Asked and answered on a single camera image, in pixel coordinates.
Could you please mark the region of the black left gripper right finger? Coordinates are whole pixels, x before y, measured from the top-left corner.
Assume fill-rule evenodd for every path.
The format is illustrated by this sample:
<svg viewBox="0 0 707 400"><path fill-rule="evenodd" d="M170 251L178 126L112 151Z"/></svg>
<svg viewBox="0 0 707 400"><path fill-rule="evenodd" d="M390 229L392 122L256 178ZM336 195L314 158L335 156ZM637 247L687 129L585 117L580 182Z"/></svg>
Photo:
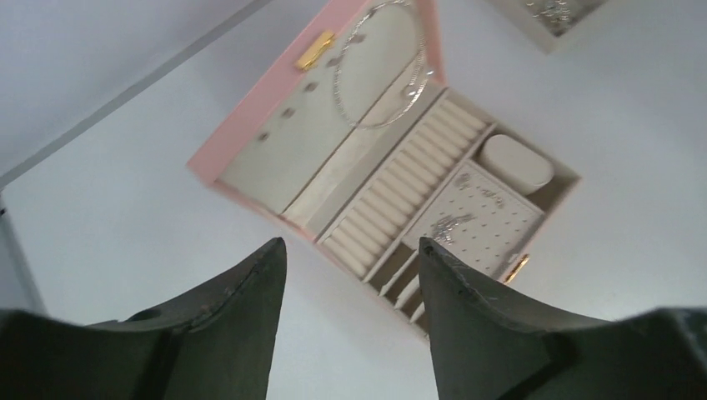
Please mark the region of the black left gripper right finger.
<svg viewBox="0 0 707 400"><path fill-rule="evenodd" d="M706 311L607 322L528 297L419 240L442 399L703 399Z"/></svg>

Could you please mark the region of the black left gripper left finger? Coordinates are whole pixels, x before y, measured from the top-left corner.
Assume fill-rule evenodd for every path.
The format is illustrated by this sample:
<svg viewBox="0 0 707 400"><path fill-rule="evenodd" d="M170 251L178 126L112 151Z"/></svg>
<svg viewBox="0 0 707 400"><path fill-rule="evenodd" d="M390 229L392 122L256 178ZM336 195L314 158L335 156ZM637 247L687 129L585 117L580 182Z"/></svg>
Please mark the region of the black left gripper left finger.
<svg viewBox="0 0 707 400"><path fill-rule="evenodd" d="M287 277L276 237L124 321L1 312L4 399L264 399Z"/></svg>

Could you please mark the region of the small silver stud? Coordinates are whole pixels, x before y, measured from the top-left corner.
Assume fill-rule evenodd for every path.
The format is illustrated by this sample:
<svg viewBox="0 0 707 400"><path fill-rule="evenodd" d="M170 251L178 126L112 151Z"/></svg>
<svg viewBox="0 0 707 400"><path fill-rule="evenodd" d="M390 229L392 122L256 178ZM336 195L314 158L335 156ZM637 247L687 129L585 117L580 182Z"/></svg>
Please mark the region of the small silver stud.
<svg viewBox="0 0 707 400"><path fill-rule="evenodd" d="M503 209L505 206L504 193L502 191L492 191L487 188L480 190L481 195L491 201L496 208Z"/></svg>

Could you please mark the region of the small silver earring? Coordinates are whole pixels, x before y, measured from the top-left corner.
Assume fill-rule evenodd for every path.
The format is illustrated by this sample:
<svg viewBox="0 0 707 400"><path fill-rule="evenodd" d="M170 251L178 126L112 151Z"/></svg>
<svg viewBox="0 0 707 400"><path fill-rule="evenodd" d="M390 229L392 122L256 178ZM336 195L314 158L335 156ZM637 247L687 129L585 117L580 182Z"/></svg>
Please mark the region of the small silver earring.
<svg viewBox="0 0 707 400"><path fill-rule="evenodd" d="M461 172L454 179L454 186L458 190L467 190L473 186L473 174L470 172Z"/></svg>

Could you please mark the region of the pink jewelry box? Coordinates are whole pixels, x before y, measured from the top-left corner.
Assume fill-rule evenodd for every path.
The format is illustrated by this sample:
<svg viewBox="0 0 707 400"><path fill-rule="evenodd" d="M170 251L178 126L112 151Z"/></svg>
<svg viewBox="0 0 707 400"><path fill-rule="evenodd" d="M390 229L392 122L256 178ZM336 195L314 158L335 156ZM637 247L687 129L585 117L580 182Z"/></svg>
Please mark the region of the pink jewelry box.
<svg viewBox="0 0 707 400"><path fill-rule="evenodd" d="M479 164L505 134L554 177L521 195ZM431 238L510 283L528 245L579 183L444 71L434 1L332 1L188 163L204 183L303 235L422 337L418 243ZM472 173L473 186L454 179ZM504 193L498 209L480 190Z"/></svg>

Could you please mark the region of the beige divided tray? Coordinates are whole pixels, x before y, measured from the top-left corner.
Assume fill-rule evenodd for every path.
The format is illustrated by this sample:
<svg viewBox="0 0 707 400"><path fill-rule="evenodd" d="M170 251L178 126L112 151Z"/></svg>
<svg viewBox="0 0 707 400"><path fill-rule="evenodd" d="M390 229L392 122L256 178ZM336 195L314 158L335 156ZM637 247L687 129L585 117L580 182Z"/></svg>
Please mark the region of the beige divided tray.
<svg viewBox="0 0 707 400"><path fill-rule="evenodd" d="M491 0L501 15L545 54L576 42L601 23L607 1Z"/></svg>

